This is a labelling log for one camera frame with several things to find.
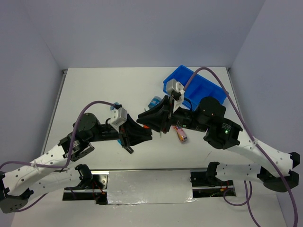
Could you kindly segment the blue cap black highlighter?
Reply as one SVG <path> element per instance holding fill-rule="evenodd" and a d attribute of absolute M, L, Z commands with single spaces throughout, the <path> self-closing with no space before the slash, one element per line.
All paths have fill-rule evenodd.
<path fill-rule="evenodd" d="M 124 148 L 129 154 L 132 154 L 134 152 L 134 150 L 124 141 L 122 140 L 118 140 L 118 143 L 122 146 L 122 148 Z"/>

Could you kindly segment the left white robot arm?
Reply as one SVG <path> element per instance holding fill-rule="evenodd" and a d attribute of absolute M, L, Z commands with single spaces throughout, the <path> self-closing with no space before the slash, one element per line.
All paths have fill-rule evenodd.
<path fill-rule="evenodd" d="M 119 127 L 109 123 L 101 124 L 92 113 L 86 113 L 77 125 L 77 132 L 71 151 L 73 164 L 94 150 L 92 142 L 120 140 L 128 153 L 132 147 L 152 140 L 151 129 L 137 124 L 130 116 Z M 24 210 L 28 201 L 61 188 L 86 189 L 95 183 L 93 174 L 85 164 L 66 166 L 71 134 L 60 140 L 51 150 L 14 171 L 0 174 L 0 209 L 3 213 Z"/>

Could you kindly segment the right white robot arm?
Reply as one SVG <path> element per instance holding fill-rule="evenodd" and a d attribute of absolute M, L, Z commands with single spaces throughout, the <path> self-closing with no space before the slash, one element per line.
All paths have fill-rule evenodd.
<path fill-rule="evenodd" d="M 201 99 L 195 110 L 173 109 L 174 99 L 165 96 L 152 109 L 138 115 L 137 122 L 156 132 L 167 133 L 172 126 L 204 132 L 211 147 L 237 153 L 252 163 L 230 165 L 210 162 L 205 179 L 210 185 L 229 180 L 260 182 L 272 191 L 286 192 L 299 184 L 299 174 L 293 171 L 300 163 L 296 152 L 284 153 L 252 140 L 237 123 L 224 117 L 226 108 L 213 97 Z"/>

